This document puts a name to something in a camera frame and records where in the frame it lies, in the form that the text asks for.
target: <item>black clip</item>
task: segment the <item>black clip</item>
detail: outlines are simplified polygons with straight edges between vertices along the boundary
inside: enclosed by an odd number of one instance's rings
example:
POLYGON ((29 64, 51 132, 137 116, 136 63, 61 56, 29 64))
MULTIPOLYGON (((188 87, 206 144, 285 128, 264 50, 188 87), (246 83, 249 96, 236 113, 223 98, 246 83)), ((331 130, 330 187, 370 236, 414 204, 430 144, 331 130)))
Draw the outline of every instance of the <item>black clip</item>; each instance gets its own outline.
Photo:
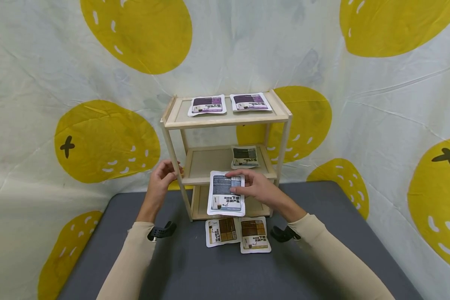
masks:
POLYGON ((295 233, 290 227, 285 227, 285 230, 281 230, 280 228, 274 226, 270 231, 270 235, 276 239, 279 243, 285 243, 289 241, 291 238, 296 240, 300 240, 302 237, 295 233))
POLYGON ((167 237, 171 237, 173 235, 173 233, 175 232, 175 229, 177 229, 177 224, 168 221, 168 223, 166 223, 165 228, 161 228, 161 227, 153 227, 152 231, 150 231, 150 233, 148 234, 148 239, 149 240, 156 240, 156 239, 160 239, 160 238, 167 238, 167 237))

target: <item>wooden shelf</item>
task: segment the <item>wooden shelf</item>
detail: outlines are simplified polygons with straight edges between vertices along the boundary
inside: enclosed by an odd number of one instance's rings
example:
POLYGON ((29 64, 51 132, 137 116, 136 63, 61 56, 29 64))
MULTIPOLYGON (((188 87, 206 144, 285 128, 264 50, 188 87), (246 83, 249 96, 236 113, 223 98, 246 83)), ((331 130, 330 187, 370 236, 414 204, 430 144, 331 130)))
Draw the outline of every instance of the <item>wooden shelf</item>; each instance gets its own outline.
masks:
MULTIPOLYGON (((209 185, 197 185, 193 188, 192 196, 192 219, 193 220, 210 220, 230 218, 229 215, 207 215, 208 204, 208 190, 209 185)), ((268 217, 270 215, 270 209, 268 206, 258 202, 253 197, 247 197, 245 199, 245 217, 268 217)))
POLYGON ((161 122, 164 124, 166 129, 171 130, 288 121, 291 113, 275 94, 275 91, 270 90, 269 92, 264 92, 263 94, 270 103, 272 111, 234 112, 232 110, 230 96, 226 95, 225 106, 227 113, 203 114, 194 117, 188 117, 187 115, 192 98, 173 98, 169 106, 166 108, 161 122))
MULTIPOLYGON (((253 168, 268 179, 276 179, 277 174, 263 145, 257 146, 259 167, 253 168)), ((182 178, 184 185, 201 185, 210 183, 210 171, 231 171, 230 164, 233 152, 230 145, 214 147, 190 148, 187 152, 185 173, 182 178)))

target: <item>top shelf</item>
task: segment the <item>top shelf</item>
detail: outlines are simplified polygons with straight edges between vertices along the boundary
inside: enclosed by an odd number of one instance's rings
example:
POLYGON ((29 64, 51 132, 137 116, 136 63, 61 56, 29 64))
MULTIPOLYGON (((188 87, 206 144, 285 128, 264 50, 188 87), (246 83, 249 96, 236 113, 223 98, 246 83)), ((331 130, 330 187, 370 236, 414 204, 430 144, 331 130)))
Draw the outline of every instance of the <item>top shelf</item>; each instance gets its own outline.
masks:
POLYGON ((225 96, 225 114, 203 114, 188 117, 187 112, 192 98, 172 98, 165 113, 160 120, 166 129, 187 129, 200 127, 229 126, 253 123, 280 123, 285 122, 292 115, 290 110, 271 89, 263 93, 267 98, 272 111, 244 111, 234 112, 230 96, 225 96))

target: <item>sealed packet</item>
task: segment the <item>sealed packet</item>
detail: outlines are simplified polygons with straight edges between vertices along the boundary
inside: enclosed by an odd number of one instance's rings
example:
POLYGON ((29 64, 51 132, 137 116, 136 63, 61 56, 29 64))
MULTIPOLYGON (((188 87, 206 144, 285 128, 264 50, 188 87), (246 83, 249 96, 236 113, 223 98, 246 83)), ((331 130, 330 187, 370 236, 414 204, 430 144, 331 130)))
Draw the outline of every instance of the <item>sealed packet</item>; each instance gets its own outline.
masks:
POLYGON ((200 114, 226 113, 225 95, 193 98, 188 109, 188 117, 200 114))
POLYGON ((269 253, 272 251, 267 237, 267 223, 265 217, 240 218, 242 238, 240 241, 240 252, 247 253, 269 253))
POLYGON ((233 152, 233 160, 231 168, 236 170, 239 168, 258 167, 257 146, 231 146, 233 152))
POLYGON ((237 218, 205 221, 207 247, 240 243, 241 230, 237 218))
POLYGON ((208 215, 245 215, 245 196, 230 191, 232 186, 245 186, 245 176, 226 177, 228 172, 210 172, 210 190, 208 193, 208 215))
POLYGON ((254 94, 230 95, 233 111, 264 111, 272 110, 272 107, 262 92, 254 94))

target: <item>gray table surface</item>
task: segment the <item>gray table surface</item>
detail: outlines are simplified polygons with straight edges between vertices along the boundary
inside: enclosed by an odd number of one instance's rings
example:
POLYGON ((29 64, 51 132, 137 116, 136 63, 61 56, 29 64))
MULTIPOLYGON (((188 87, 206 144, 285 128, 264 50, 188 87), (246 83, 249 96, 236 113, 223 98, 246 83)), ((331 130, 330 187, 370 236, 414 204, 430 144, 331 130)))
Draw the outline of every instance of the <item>gray table surface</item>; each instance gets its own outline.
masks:
MULTIPOLYGON (((317 215, 382 279, 396 299, 422 299, 336 183, 289 183, 280 188, 317 215)), ((58 299, 96 298, 143 197, 144 193, 123 193, 111 199, 58 299)), ((207 248, 204 221, 188 220, 179 191, 168 193, 156 225, 164 227, 169 220, 177 224, 177 230, 172 237, 157 242, 140 299, 342 298, 327 272, 293 240, 278 243, 270 237, 271 253, 242 255, 238 244, 207 248)), ((267 218, 268 231, 274 225, 285 228, 286 222, 275 214, 267 218)))

